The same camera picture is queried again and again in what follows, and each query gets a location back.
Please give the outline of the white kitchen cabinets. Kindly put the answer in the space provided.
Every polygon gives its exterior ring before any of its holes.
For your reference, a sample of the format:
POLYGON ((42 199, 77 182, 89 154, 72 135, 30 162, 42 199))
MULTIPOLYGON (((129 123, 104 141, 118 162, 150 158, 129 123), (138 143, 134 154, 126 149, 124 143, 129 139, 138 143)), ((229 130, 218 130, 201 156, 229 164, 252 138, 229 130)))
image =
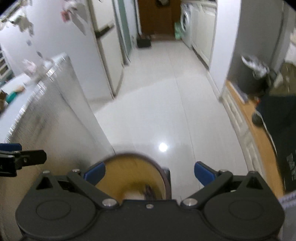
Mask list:
POLYGON ((192 46, 209 67, 215 38, 217 3, 197 1, 193 3, 192 14, 192 46))

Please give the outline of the green plastic bag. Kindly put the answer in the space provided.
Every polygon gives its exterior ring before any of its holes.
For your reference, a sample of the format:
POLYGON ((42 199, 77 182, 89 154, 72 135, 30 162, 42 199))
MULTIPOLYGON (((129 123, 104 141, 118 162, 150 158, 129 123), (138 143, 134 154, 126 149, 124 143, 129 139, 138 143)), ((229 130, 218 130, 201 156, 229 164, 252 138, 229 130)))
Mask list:
POLYGON ((183 36, 183 31, 180 22, 174 23, 174 34, 176 40, 181 40, 183 36))

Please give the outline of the round brown-rimmed trash bin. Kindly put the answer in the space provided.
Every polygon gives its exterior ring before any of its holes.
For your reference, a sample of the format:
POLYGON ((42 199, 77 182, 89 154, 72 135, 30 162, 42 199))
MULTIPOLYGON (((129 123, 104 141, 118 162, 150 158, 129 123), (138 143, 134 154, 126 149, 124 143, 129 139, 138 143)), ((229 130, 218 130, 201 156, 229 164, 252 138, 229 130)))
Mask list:
POLYGON ((155 200, 171 199, 171 185, 165 171, 154 160, 136 153, 123 153, 103 161, 106 173, 95 185, 117 202, 122 203, 127 191, 144 193, 145 185, 150 185, 155 200))

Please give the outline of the white crumpled trash in bin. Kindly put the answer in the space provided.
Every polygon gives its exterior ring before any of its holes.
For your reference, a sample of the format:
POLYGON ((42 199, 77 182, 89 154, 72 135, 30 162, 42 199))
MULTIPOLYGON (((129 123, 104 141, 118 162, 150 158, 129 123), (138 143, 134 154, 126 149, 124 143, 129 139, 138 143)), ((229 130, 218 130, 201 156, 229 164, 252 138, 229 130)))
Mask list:
POLYGON ((145 195, 137 190, 127 191, 123 195, 123 200, 145 200, 145 195))

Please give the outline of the dark purple wrapper in bin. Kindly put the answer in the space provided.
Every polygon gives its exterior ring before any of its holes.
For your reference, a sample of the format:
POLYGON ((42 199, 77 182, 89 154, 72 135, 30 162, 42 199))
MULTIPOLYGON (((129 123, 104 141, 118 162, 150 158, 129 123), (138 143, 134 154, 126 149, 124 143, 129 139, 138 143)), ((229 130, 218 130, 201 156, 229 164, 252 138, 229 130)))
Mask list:
POLYGON ((144 189, 145 200, 155 200, 156 196, 150 185, 145 185, 144 189))

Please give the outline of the brown wooden door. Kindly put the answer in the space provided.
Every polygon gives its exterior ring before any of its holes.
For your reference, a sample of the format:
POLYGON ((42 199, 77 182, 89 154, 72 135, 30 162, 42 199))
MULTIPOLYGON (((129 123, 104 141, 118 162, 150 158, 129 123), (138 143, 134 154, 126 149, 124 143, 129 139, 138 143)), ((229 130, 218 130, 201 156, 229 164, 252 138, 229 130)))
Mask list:
POLYGON ((144 35, 170 35, 180 20, 181 1, 137 1, 141 32, 144 35))

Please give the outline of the cream carved low cabinet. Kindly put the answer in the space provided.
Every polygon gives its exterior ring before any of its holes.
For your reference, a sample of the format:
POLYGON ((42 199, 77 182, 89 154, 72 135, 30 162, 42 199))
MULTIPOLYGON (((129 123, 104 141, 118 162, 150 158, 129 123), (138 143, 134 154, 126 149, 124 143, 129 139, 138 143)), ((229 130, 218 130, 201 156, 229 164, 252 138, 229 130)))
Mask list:
POLYGON ((236 132, 249 171, 257 171, 277 198, 285 194, 276 155, 264 128, 252 122, 256 102, 243 103, 230 81, 226 81, 220 100, 236 132))

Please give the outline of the white heart-print table cover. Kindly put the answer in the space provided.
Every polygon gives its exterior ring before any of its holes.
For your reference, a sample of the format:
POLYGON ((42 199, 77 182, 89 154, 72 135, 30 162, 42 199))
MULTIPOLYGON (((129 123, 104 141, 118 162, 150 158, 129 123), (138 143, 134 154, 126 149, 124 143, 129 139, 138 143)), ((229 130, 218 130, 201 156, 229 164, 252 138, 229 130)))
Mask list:
POLYGON ((6 92, 7 94, 12 93, 16 88, 20 86, 25 87, 25 90, 21 93, 18 93, 15 99, 8 104, 4 112, 1 113, 1 143, 5 142, 10 128, 15 123, 16 117, 18 116, 21 108, 24 104, 27 103, 28 98, 32 95, 37 85, 36 82, 31 83, 30 85, 25 85, 25 83, 27 83, 28 81, 30 81, 29 76, 23 73, 11 79, 3 87, 1 87, 1 90, 6 92))

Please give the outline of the white washing machine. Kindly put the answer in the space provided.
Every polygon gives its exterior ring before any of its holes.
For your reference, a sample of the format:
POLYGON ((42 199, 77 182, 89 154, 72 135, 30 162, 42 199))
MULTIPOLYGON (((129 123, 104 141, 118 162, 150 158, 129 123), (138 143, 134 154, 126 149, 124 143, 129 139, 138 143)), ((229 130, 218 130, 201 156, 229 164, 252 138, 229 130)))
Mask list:
POLYGON ((182 41, 192 49, 192 22, 193 22, 193 6, 191 3, 181 2, 180 24, 182 30, 182 41))

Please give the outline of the white refrigerator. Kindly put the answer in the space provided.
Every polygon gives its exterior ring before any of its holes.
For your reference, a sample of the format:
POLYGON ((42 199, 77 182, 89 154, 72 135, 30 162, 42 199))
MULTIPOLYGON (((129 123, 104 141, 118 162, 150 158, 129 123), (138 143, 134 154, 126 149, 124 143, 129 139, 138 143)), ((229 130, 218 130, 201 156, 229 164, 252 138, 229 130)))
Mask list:
POLYGON ((111 92, 117 96, 124 63, 113 1, 86 1, 86 4, 111 92))

